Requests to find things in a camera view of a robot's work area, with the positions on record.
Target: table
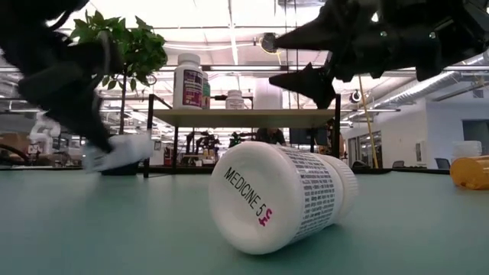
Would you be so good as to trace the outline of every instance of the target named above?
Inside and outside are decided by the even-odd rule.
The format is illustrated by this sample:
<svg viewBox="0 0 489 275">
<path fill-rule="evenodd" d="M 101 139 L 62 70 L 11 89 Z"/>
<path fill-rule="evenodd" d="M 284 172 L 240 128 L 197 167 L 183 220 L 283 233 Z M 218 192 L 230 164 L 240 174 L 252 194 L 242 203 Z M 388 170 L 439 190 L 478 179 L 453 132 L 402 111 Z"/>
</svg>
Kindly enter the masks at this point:
<svg viewBox="0 0 489 275">
<path fill-rule="evenodd" d="M 153 128 L 153 117 L 175 127 L 173 139 L 172 174 L 177 173 L 176 154 L 178 152 L 178 129 L 189 128 L 317 128 L 326 125 L 331 118 L 335 118 L 333 155 L 339 156 L 339 128 L 341 114 L 341 95 L 336 95 L 335 109 L 282 109 L 282 110 L 189 110 L 169 109 L 155 110 L 154 101 L 163 99 L 150 95 L 148 100 L 147 130 Z M 314 140 L 311 138 L 311 152 L 314 150 Z M 149 160 L 144 162 L 144 177 L 149 175 Z"/>
<path fill-rule="evenodd" d="M 358 175 L 339 225 L 252 257 L 209 213 L 210 176 L 0 172 L 0 274 L 487 274 L 489 192 L 449 176 Z"/>
</svg>

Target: green leaves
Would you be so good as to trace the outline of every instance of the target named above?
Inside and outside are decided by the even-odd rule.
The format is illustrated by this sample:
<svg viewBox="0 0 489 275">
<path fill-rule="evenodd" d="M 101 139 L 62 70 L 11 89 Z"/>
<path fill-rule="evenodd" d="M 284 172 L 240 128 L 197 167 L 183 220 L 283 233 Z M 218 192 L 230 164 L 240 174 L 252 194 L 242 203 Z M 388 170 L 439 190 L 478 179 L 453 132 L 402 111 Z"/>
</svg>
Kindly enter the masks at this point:
<svg viewBox="0 0 489 275">
<path fill-rule="evenodd" d="M 127 29 L 125 18 L 107 18 L 96 11 L 93 15 L 85 12 L 85 21 L 75 19 L 75 29 L 71 38 L 79 38 L 79 43 L 95 41 L 101 31 L 110 31 L 125 61 L 124 75 L 128 80 L 128 89 L 137 92 L 138 82 L 145 86 L 155 84 L 154 72 L 165 66 L 168 61 L 163 45 L 164 38 L 154 33 L 154 28 L 135 17 L 137 28 Z M 108 90 L 117 85 L 123 89 L 118 76 L 106 76 L 102 86 Z"/>
</svg>

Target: medicine bottle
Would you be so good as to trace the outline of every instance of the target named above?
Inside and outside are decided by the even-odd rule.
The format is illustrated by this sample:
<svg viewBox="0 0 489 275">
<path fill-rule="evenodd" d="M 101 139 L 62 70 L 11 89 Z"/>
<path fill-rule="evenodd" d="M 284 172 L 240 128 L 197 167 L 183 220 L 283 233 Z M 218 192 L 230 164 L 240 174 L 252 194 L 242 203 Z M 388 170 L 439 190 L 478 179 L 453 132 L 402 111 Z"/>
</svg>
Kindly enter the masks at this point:
<svg viewBox="0 0 489 275">
<path fill-rule="evenodd" d="M 215 166 L 209 204 L 229 244 L 268 254 L 345 217 L 357 194 L 355 175 L 334 157 L 250 141 Z"/>
<path fill-rule="evenodd" d="M 229 90 L 226 98 L 226 110 L 241 110 L 245 108 L 243 93 L 239 90 Z"/>
<path fill-rule="evenodd" d="M 211 108 L 211 86 L 209 84 L 209 75 L 204 72 L 204 84 L 202 86 L 202 109 Z"/>
<path fill-rule="evenodd" d="M 173 73 L 173 108 L 201 109 L 203 73 L 200 57 L 193 53 L 178 56 L 178 67 Z"/>
</svg>

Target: plant stem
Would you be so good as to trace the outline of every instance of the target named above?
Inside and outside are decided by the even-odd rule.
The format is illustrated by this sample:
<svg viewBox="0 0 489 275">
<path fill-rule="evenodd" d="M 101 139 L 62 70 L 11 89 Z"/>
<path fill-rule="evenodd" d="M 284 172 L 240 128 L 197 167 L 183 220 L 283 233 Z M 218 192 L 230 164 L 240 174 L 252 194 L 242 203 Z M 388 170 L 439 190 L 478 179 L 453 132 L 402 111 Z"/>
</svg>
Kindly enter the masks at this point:
<svg viewBox="0 0 489 275">
<path fill-rule="evenodd" d="M 121 119 L 119 124 L 119 134 L 124 134 L 124 107 L 125 107 L 125 90 L 128 83 L 127 69 L 124 69 L 124 78 L 122 79 L 122 98 L 121 98 Z"/>
</svg>

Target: wooden shelf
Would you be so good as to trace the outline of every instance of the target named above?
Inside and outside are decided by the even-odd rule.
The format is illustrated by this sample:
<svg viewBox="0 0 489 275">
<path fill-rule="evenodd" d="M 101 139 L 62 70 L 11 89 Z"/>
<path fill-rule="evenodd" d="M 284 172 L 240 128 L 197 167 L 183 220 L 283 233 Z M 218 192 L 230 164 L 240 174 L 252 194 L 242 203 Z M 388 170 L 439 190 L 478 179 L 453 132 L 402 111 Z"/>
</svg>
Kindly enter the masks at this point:
<svg viewBox="0 0 489 275">
<path fill-rule="evenodd" d="M 324 126 L 335 110 L 154 110 L 154 116 L 175 127 L 312 128 Z"/>
</svg>

